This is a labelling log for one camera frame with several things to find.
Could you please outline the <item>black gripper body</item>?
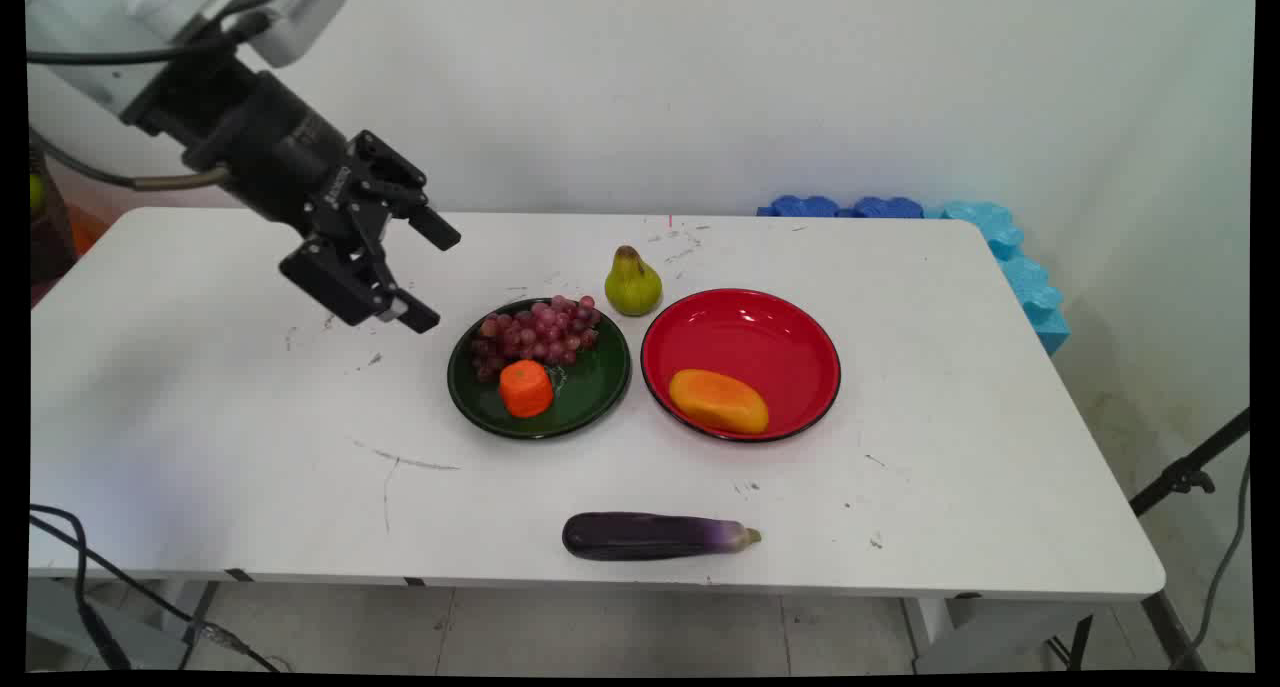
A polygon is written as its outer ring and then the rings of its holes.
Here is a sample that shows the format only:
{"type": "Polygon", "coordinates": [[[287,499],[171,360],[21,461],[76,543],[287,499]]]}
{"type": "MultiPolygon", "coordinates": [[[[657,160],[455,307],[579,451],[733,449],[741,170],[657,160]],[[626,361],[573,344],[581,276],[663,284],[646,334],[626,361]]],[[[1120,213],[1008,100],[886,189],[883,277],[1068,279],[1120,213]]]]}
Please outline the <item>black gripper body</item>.
{"type": "Polygon", "coordinates": [[[161,67],[124,109],[125,125],[183,146],[188,175],[141,177],[140,191],[216,186],[271,223],[307,235],[308,212],[348,212],[348,139],[268,70],[236,55],[180,58],[161,67]]]}

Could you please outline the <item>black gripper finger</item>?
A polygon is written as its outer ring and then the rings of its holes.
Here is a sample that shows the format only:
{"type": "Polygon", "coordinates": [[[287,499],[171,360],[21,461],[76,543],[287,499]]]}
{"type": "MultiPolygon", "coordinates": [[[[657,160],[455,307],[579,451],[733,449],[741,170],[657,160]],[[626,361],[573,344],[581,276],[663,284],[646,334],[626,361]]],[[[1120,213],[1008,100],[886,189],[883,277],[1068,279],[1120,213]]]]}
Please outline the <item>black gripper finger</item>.
{"type": "Polygon", "coordinates": [[[421,169],[398,154],[371,130],[362,130],[352,139],[355,159],[355,191],[371,198],[425,237],[436,249],[448,251],[460,244],[461,233],[431,207],[421,169]]]}
{"type": "Polygon", "coordinates": [[[440,315],[394,278],[383,246],[393,212],[308,212],[311,228],[300,248],[279,264],[294,287],[340,321],[402,322],[428,333],[440,315]]]}

